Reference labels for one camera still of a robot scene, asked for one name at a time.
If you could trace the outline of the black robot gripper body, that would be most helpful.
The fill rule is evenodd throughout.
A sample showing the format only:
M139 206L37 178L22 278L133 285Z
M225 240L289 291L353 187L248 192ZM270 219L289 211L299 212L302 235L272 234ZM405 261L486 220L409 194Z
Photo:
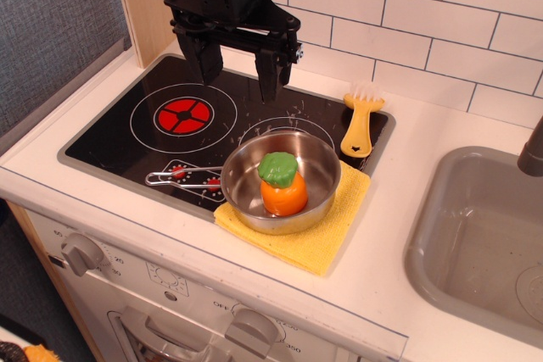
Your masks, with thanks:
M258 54L265 50L279 64L296 64L303 56L297 39L301 23L272 0L164 0L180 37L218 43Z

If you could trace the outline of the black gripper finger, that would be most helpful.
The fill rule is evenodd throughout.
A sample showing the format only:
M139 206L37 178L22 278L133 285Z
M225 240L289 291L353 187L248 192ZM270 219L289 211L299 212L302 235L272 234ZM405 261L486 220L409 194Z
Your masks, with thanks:
M183 34L177 34L177 40L197 79L205 85L211 84L223 69L220 44Z
M261 50L255 55L260 93L263 103L273 102L289 83L292 64L279 54Z

